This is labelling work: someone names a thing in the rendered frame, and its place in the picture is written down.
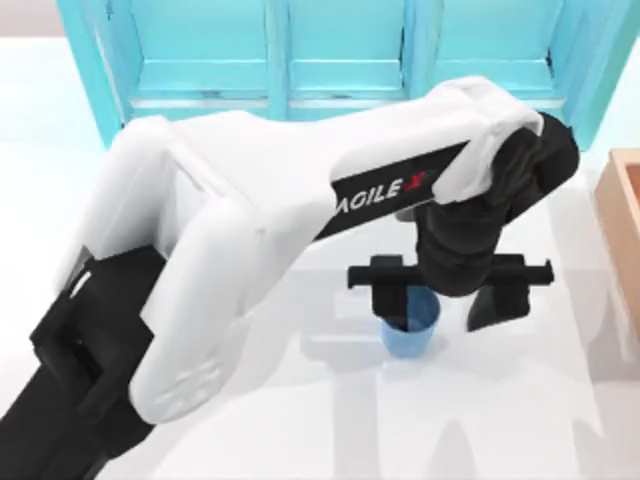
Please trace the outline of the salmon-coloured box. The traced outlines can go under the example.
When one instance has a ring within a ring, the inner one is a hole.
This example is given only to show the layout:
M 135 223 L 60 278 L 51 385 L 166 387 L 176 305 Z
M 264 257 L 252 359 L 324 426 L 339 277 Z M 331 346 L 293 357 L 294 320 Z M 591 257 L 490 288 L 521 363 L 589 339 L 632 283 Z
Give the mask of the salmon-coloured box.
M 609 151 L 594 199 L 633 335 L 640 342 L 640 147 Z

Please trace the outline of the blue cup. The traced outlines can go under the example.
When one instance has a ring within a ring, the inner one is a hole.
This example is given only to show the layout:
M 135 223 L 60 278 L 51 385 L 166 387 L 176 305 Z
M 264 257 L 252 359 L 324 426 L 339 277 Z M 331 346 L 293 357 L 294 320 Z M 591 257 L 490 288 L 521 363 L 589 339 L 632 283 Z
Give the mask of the blue cup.
M 427 288 L 408 289 L 403 314 L 383 316 L 380 337 L 396 358 L 416 359 L 423 355 L 441 316 L 438 296 Z

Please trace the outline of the light blue rack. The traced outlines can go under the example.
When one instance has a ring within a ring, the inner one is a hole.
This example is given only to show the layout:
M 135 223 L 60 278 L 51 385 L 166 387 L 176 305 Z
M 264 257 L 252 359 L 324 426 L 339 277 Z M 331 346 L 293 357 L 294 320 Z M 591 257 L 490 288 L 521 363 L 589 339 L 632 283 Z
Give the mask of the light blue rack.
M 130 121 L 327 118 L 481 75 L 582 147 L 597 0 L 55 0 L 104 142 Z

